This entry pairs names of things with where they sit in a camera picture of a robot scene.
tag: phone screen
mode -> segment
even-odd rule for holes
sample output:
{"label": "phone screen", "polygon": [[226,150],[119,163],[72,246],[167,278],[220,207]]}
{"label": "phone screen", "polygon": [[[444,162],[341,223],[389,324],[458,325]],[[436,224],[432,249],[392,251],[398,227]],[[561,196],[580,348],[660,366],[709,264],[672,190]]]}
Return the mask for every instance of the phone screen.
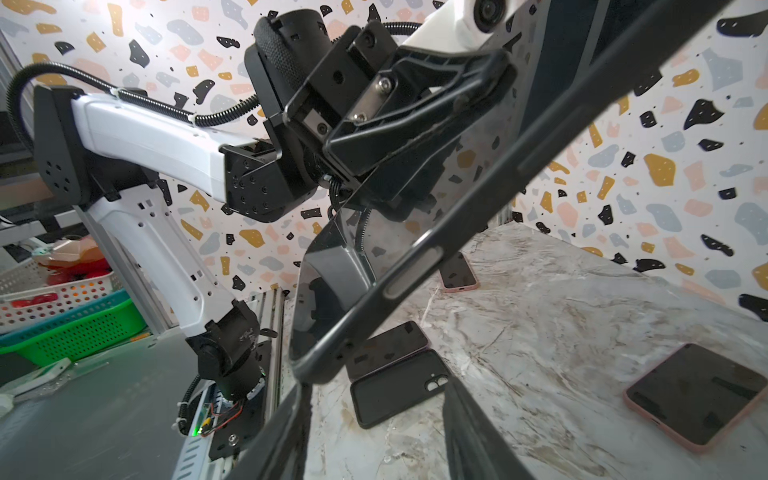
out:
{"label": "phone screen", "polygon": [[461,252],[458,252],[440,267],[440,276],[445,288],[462,288],[475,285],[478,282]]}
{"label": "phone screen", "polygon": [[688,343],[630,387],[627,397],[689,442],[706,445],[766,384],[759,373]]}
{"label": "phone screen", "polygon": [[405,322],[367,339],[346,364],[349,380],[354,382],[391,363],[427,347],[429,340],[413,321]]}

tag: pink phone case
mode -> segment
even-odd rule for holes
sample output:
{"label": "pink phone case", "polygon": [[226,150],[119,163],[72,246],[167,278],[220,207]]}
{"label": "pink phone case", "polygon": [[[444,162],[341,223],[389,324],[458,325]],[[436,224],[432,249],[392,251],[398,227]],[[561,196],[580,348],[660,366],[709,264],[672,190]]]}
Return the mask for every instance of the pink phone case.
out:
{"label": "pink phone case", "polygon": [[[675,349],[675,351],[672,352],[669,356],[664,357],[664,359],[661,360],[659,363],[649,368],[648,371],[645,372],[640,378],[641,379],[644,378],[648,373],[656,369],[656,367],[658,367],[662,363],[666,362],[668,358],[670,358],[672,355],[677,353],[678,350],[682,349],[686,345],[687,343],[680,345],[680,347]],[[763,399],[763,397],[766,395],[766,392],[768,392],[768,388],[760,390],[760,392],[757,395],[755,395],[755,397],[749,403],[747,403],[746,406],[743,409],[741,409],[741,411],[738,414],[736,414],[736,416],[734,416],[730,422],[728,422],[722,429],[720,429],[720,431],[716,433],[706,445],[697,445],[685,439],[682,435],[675,432],[669,426],[665,425],[661,420],[656,418],[654,415],[650,414],[647,410],[643,409],[637,403],[633,402],[629,398],[629,395],[627,395],[627,391],[631,389],[633,386],[634,386],[634,383],[628,386],[624,390],[624,394],[622,395],[624,397],[624,403],[626,403],[630,409],[639,413],[644,418],[651,420],[653,423],[656,424],[657,427],[659,427],[659,429],[661,429],[662,432],[666,433],[667,436],[669,436],[671,439],[673,439],[675,442],[679,443],[686,449],[692,451],[693,453],[704,453],[707,450],[711,449],[713,446],[715,446],[715,444],[717,444],[744,416],[748,415],[755,408],[757,403],[761,399]]]}
{"label": "pink phone case", "polygon": [[443,292],[446,292],[446,293],[466,292],[468,290],[475,290],[480,287],[478,276],[475,275],[475,271],[472,269],[472,264],[467,260],[466,255],[464,255],[464,261],[467,263],[467,266],[469,267],[469,271],[472,272],[472,278],[475,279],[475,283],[467,286],[457,286],[456,288],[445,288],[445,280],[442,278],[442,273],[440,273],[440,287],[442,288]]}

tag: robotic arm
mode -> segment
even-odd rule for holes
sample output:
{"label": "robotic arm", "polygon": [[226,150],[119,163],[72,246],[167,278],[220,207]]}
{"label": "robotic arm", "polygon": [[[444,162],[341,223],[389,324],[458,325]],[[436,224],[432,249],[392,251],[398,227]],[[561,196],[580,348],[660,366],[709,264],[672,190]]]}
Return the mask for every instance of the robotic arm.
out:
{"label": "robotic arm", "polygon": [[[273,333],[262,332],[255,313],[203,265],[170,217],[158,173],[260,222],[278,220],[318,185],[331,187],[338,204],[375,169],[417,164],[442,148],[452,131],[484,113],[473,104],[511,87],[508,55],[477,50],[511,37],[505,23],[514,4],[452,0],[424,25],[370,22],[334,41],[313,10],[261,18],[245,51],[257,97],[218,114],[182,111],[60,64],[22,69],[8,89],[8,109],[51,191],[131,252],[177,314],[200,376],[241,399],[261,377],[257,338]],[[392,37],[410,34],[402,47]],[[20,120],[21,92],[51,72],[104,93],[37,86],[33,145]],[[258,104],[268,141],[215,128]],[[419,201],[390,197],[393,216]]]}

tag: black phone case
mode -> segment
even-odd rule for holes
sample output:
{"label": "black phone case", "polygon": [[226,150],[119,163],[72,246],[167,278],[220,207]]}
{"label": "black phone case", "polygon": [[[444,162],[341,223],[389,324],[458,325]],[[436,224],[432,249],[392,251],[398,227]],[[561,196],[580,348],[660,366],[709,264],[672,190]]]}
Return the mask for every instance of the black phone case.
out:
{"label": "black phone case", "polygon": [[[404,330],[400,333],[400,329],[411,329],[410,332]],[[418,343],[418,347],[403,352],[403,348],[399,348],[404,340],[401,335],[417,336],[418,339],[409,339],[415,344]],[[355,356],[351,358],[346,364],[346,374],[349,377],[350,382],[357,382],[363,377],[370,375],[382,368],[397,363],[402,359],[417,353],[427,347],[429,339],[427,339],[424,332],[416,325],[416,322],[408,321],[395,328],[389,329],[386,332],[380,333],[377,336],[367,339],[357,350]],[[397,350],[401,350],[401,355],[396,355]]]}
{"label": "black phone case", "polygon": [[349,387],[357,423],[364,429],[392,418],[445,390],[445,384],[427,390],[427,383],[450,377],[435,350],[428,349],[388,366]]}

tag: marble table surface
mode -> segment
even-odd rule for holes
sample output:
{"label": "marble table surface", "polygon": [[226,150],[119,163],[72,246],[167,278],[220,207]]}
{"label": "marble table surface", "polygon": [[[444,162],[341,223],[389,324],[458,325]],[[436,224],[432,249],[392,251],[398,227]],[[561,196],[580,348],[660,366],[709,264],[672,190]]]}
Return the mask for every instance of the marble table surface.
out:
{"label": "marble table surface", "polygon": [[[463,251],[479,289],[443,293],[434,276],[379,331],[416,321],[534,477],[765,478],[767,401],[695,455],[621,396],[687,342],[767,374],[768,325],[516,223]],[[363,430],[343,370],[313,393],[305,478],[449,478],[442,403]]]}

